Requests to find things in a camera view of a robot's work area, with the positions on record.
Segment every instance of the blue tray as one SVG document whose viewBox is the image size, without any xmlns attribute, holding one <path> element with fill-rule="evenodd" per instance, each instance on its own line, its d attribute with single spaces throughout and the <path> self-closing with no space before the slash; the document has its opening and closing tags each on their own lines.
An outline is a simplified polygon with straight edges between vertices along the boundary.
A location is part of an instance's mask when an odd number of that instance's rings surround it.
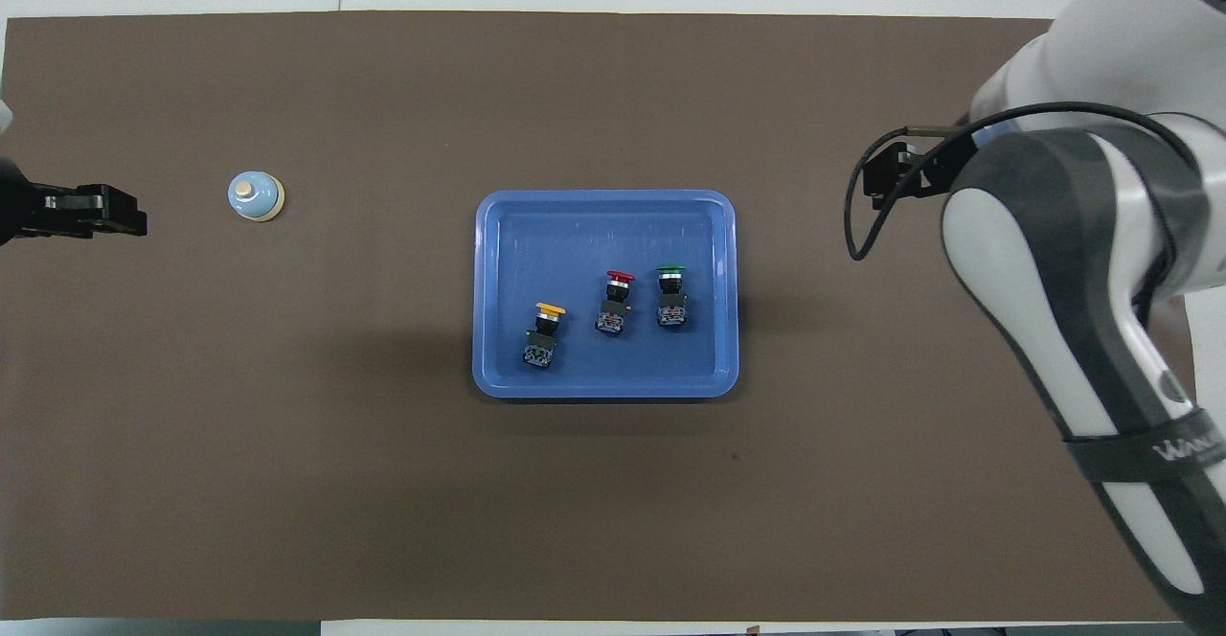
<svg viewBox="0 0 1226 636">
<path fill-rule="evenodd" d="M 656 266 L 684 265 L 685 326 L 656 325 Z M 596 331 L 606 270 L 638 277 L 622 336 Z M 497 191 L 477 208 L 472 377 L 504 399 L 718 397 L 741 370 L 737 235 L 716 191 Z M 548 369 L 522 362 L 536 304 L 566 314 Z"/>
</svg>

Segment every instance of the brown table surface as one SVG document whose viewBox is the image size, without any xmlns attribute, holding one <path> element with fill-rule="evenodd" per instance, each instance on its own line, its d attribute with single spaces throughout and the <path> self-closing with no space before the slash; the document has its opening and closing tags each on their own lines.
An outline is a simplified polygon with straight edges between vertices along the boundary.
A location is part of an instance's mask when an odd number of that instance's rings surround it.
<svg viewBox="0 0 1226 636">
<path fill-rule="evenodd" d="M 940 200 L 843 249 L 859 151 L 1043 28 L 12 21 L 0 151 L 130 191 L 150 234 L 0 249 L 4 616 L 1171 618 L 949 272 Z M 244 169 L 286 183 L 276 222 L 228 208 Z M 732 200 L 741 382 L 483 396 L 477 203 L 609 186 Z"/>
</svg>

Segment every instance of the black strap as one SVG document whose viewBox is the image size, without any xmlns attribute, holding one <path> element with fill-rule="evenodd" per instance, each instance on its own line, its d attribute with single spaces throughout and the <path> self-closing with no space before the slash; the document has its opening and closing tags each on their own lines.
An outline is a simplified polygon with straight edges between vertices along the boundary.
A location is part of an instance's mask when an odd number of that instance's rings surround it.
<svg viewBox="0 0 1226 636">
<path fill-rule="evenodd" d="M 1152 483 L 1183 478 L 1226 460 L 1226 440 L 1199 407 L 1143 433 L 1064 440 L 1091 483 Z"/>
</svg>

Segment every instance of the small round blue object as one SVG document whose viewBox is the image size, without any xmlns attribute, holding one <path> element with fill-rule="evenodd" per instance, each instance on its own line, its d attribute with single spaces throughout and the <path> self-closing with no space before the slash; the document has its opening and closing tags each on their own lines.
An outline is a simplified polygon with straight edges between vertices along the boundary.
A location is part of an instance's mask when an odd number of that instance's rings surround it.
<svg viewBox="0 0 1226 636">
<path fill-rule="evenodd" d="M 226 195 L 234 212 L 251 222 L 267 222 L 277 217 L 286 203 L 284 186 L 272 174 L 262 170 L 244 170 L 238 174 Z"/>
</svg>

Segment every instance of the black cable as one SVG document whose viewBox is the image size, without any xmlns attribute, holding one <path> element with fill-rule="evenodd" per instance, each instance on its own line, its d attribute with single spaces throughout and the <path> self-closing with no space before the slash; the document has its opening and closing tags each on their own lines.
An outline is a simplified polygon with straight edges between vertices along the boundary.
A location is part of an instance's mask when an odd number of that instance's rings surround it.
<svg viewBox="0 0 1226 636">
<path fill-rule="evenodd" d="M 945 147 L 949 147 L 951 142 L 956 140 L 967 138 L 970 135 L 976 134 L 977 130 L 987 129 L 989 125 L 998 125 L 998 123 L 1015 120 L 1020 116 L 1034 116 L 1034 115 L 1046 115 L 1046 113 L 1084 113 L 1085 115 L 1098 115 L 1098 116 L 1111 116 L 1117 118 L 1117 120 L 1124 120 L 1132 123 L 1132 125 L 1139 125 L 1144 130 L 1149 130 L 1162 142 L 1167 143 L 1176 154 L 1190 165 L 1193 170 L 1199 170 L 1199 164 L 1197 164 L 1197 157 L 1193 156 L 1190 148 L 1183 142 L 1175 131 L 1170 130 L 1167 126 L 1161 125 L 1161 123 L 1152 120 L 1152 118 L 1141 115 L 1138 112 L 1130 112 L 1130 109 L 1112 107 L 1112 104 L 1098 104 L 1098 103 L 1038 103 L 1038 104 L 1026 104 L 1022 108 L 1005 109 L 1005 112 L 994 113 L 992 116 L 981 118 L 981 120 L 969 123 L 969 125 L 960 126 L 954 134 L 948 135 L 942 142 L 937 143 L 932 151 L 926 152 L 920 161 L 911 164 L 911 169 L 904 174 L 902 179 L 894 185 L 894 190 L 885 196 L 881 203 L 880 212 L 869 227 L 868 235 L 864 238 L 864 244 L 862 248 L 856 248 L 856 238 L 852 233 L 851 225 L 851 205 L 856 195 L 856 185 L 859 181 L 859 174 L 864 170 L 864 164 L 872 159 L 874 152 L 879 151 L 880 147 L 885 146 L 893 138 L 901 137 L 901 135 L 911 135 L 912 130 L 910 126 L 902 126 L 902 129 L 896 129 L 889 131 L 889 134 L 881 135 L 875 142 L 864 151 L 864 154 L 859 161 L 856 162 L 856 168 L 851 173 L 851 178 L 847 183 L 847 194 L 843 199 L 843 238 L 847 243 L 847 252 L 853 261 L 862 261 L 872 251 L 873 244 L 877 243 L 878 234 L 881 233 L 881 225 L 885 224 L 885 217 L 890 216 L 890 210 L 894 208 L 894 203 L 901 199 L 902 194 L 911 187 L 912 183 L 920 178 L 920 173 L 932 161 L 935 159 Z M 1163 212 L 1157 196 L 1154 195 L 1152 187 L 1150 187 L 1148 179 L 1144 174 L 1139 174 L 1141 185 L 1145 187 L 1145 195 L 1150 201 L 1150 207 L 1154 208 L 1154 217 L 1157 218 L 1159 227 L 1162 232 L 1162 255 L 1157 257 L 1156 261 L 1146 271 L 1145 279 L 1141 284 L 1141 290 L 1138 292 L 1137 297 L 1133 299 L 1134 308 L 1137 308 L 1138 317 L 1141 319 L 1141 325 L 1146 325 L 1149 317 L 1149 305 L 1154 299 L 1154 292 L 1157 286 L 1166 278 L 1166 274 L 1175 266 L 1176 256 L 1178 255 L 1175 243 L 1175 235 L 1171 233 L 1171 227 L 1168 225 L 1166 213 Z"/>
</svg>

